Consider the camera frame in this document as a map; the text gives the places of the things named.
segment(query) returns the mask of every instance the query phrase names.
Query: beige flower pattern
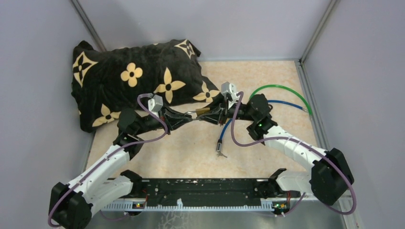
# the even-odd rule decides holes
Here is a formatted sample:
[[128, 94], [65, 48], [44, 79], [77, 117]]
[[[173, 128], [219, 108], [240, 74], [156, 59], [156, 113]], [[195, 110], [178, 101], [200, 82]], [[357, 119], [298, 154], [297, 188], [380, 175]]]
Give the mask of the beige flower pattern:
[[197, 101], [205, 100], [206, 103], [211, 103], [213, 101], [213, 98], [219, 94], [219, 91], [217, 90], [208, 90], [207, 84], [204, 81], [202, 82], [201, 89], [202, 92], [194, 96], [193, 99]]
[[171, 103], [173, 99], [173, 91], [179, 90], [186, 84], [181, 81], [171, 81], [171, 73], [168, 68], [166, 68], [163, 76], [164, 84], [159, 84], [154, 93], [165, 93], [165, 97], [168, 103]]
[[195, 55], [194, 50], [192, 49], [191, 43], [185, 39], [180, 44], [175, 45], [174, 47], [181, 48], [183, 51], [186, 52], [187, 56], [191, 59], [192, 55]]
[[121, 80], [126, 82], [130, 87], [135, 87], [138, 84], [138, 78], [143, 74], [141, 68], [137, 68], [135, 63], [129, 63], [127, 65], [127, 70], [121, 73]]
[[119, 117], [120, 113], [121, 112], [111, 112], [110, 109], [106, 105], [101, 104], [101, 114], [103, 116], [97, 118], [93, 122], [93, 127], [114, 121], [115, 119], [117, 119]]
[[87, 71], [98, 62], [88, 59], [83, 51], [73, 63], [73, 77], [83, 87], [83, 80], [85, 79]]

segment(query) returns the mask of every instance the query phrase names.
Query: patterned fabric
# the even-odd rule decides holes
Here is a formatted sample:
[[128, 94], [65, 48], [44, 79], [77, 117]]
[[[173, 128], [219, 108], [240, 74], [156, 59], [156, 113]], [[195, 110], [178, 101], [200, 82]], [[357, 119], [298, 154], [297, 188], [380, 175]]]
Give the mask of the patterned fabric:
[[219, 90], [205, 76], [188, 40], [97, 52], [85, 42], [73, 50], [72, 96], [87, 132], [112, 122], [137, 96], [156, 93], [169, 105], [212, 102]]

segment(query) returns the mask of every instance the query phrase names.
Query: blue hose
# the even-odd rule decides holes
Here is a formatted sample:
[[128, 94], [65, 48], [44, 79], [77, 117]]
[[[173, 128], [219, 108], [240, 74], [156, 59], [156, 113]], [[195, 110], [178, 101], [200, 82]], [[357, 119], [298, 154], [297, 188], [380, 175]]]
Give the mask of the blue hose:
[[[267, 102], [268, 102], [268, 103], [277, 103], [277, 104], [286, 104], [286, 105], [290, 105], [290, 106], [296, 107], [296, 108], [298, 108], [298, 109], [301, 109], [301, 110], [307, 112], [307, 110], [304, 109], [302, 106], [298, 106], [297, 104], [293, 104], [293, 103], [290, 103], [290, 102], [281, 101], [281, 100], [267, 100]], [[228, 120], [228, 122], [225, 124], [224, 128], [222, 129], [221, 135], [219, 136], [219, 140], [222, 141], [222, 138], [224, 137], [225, 131], [226, 131], [226, 129], [228, 128], [228, 126], [229, 126], [229, 124], [231, 123], [231, 121], [232, 121], [232, 118], [230, 118], [230, 119]]]

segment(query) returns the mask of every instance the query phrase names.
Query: wooden table surface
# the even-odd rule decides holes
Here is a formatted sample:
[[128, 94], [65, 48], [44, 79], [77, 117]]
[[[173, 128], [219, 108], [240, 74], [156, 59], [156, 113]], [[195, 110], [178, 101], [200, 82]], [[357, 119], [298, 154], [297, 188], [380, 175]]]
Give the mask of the wooden table surface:
[[[203, 75], [218, 87], [228, 81], [234, 83], [248, 101], [250, 94], [266, 84], [281, 84], [302, 94], [297, 69], [293, 61], [253, 62], [200, 62]], [[293, 93], [279, 88], [260, 91], [267, 99], [284, 100], [304, 106]], [[173, 107], [180, 112], [205, 106], [204, 103], [185, 104]], [[285, 104], [273, 104], [273, 120], [294, 136], [316, 146], [314, 131], [308, 113]], [[235, 136], [241, 143], [250, 143], [247, 121], [235, 124]], [[223, 154], [217, 157], [216, 142], [222, 128], [213, 124], [194, 121], [188, 123], [163, 139], [148, 143], [121, 171], [130, 169], [143, 178], [243, 178], [269, 177], [279, 168], [304, 171], [298, 163], [275, 149], [262, 144], [238, 147], [231, 139], [230, 128], [224, 136]], [[118, 132], [117, 121], [99, 128], [90, 152], [87, 168], [96, 162], [111, 146]], [[163, 130], [142, 134], [143, 139], [152, 139]]]

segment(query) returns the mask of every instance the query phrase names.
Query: green hose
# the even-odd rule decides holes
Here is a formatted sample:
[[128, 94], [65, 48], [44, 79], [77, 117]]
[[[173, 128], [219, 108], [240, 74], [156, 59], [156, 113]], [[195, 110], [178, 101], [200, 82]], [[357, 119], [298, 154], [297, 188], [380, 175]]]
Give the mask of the green hose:
[[296, 96], [298, 96], [298, 97], [304, 102], [305, 106], [306, 106], [307, 109], [308, 109], [309, 115], [312, 116], [312, 109], [311, 109], [311, 107], [309, 106], [307, 100], [305, 100], [304, 97], [302, 97], [302, 95], [300, 95], [298, 92], [294, 91], [293, 89], [291, 89], [291, 88], [289, 88], [289, 87], [285, 87], [285, 86], [283, 86], [283, 85], [269, 84], [269, 85], [261, 86], [261, 87], [257, 88], [257, 89], [250, 95], [249, 99], [252, 98], [252, 96], [255, 95], [258, 91], [263, 90], [263, 89], [268, 88], [268, 87], [278, 87], [278, 88], [282, 88], [282, 89], [285, 89], [285, 90], [287, 90], [287, 91], [290, 91], [290, 92], [294, 93]]

